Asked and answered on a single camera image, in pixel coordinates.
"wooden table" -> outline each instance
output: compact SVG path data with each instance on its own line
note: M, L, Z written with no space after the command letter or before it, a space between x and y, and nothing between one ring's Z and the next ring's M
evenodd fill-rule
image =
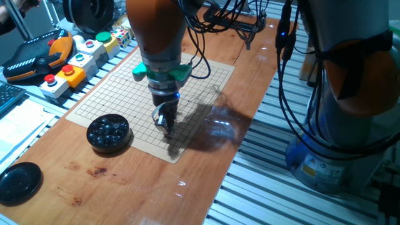
M277 25L268 18L250 51L233 30L206 34L207 58L236 68L176 164L133 147L98 156L64 116L17 161L40 166L40 191L0 212L18 224L201 224L276 72ZM182 49L195 53L188 34ZM231 127L213 132L214 120Z

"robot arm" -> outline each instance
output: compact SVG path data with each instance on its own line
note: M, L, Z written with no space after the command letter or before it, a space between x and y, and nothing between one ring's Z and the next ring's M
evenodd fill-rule
M187 13L196 14L204 0L184 1ZM181 64L182 40L187 28L178 0L128 0L126 10L140 47L143 63L134 71L136 81L149 81L156 127L167 138L174 134L179 88L191 75L191 66Z
M349 114L384 113L400 95L388 0L300 0L314 46L320 50L332 93Z

